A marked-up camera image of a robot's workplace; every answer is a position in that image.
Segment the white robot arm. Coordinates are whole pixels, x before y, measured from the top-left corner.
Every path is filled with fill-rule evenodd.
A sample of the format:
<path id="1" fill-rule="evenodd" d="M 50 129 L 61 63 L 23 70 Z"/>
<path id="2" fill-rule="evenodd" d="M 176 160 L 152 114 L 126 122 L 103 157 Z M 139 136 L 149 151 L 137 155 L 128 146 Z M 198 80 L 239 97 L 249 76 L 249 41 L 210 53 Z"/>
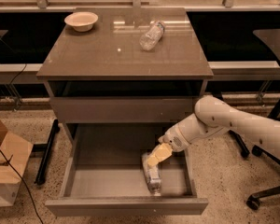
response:
<path id="1" fill-rule="evenodd" d="M 190 116 L 159 138 L 160 143 L 148 155 L 147 164 L 154 167 L 173 152 L 183 151 L 200 139 L 227 131 L 238 133 L 280 159 L 280 121 L 246 113 L 216 97 L 204 96 L 197 101 Z"/>

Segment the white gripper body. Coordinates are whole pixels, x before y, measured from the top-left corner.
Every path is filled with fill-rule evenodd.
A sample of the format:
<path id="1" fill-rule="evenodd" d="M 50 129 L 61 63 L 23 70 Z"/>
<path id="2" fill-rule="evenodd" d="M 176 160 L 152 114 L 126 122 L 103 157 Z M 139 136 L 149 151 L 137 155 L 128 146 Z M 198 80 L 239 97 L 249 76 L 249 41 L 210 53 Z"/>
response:
<path id="1" fill-rule="evenodd" d="M 169 144 L 173 152 L 180 152 L 201 139 L 218 136 L 228 130 L 228 128 L 217 125 L 213 121 L 202 121 L 195 114 L 191 114 L 169 128 L 159 138 L 159 142 Z"/>

